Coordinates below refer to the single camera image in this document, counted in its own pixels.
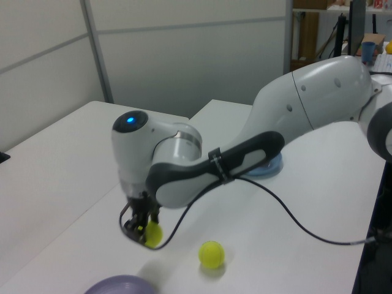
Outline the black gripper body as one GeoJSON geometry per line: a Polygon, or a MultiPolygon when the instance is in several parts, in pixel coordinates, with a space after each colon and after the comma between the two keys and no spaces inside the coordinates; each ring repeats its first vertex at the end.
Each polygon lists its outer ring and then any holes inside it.
{"type": "Polygon", "coordinates": [[[160,204],[148,192],[139,193],[136,197],[128,197],[132,214],[148,217],[153,211],[160,211],[160,204]]]}

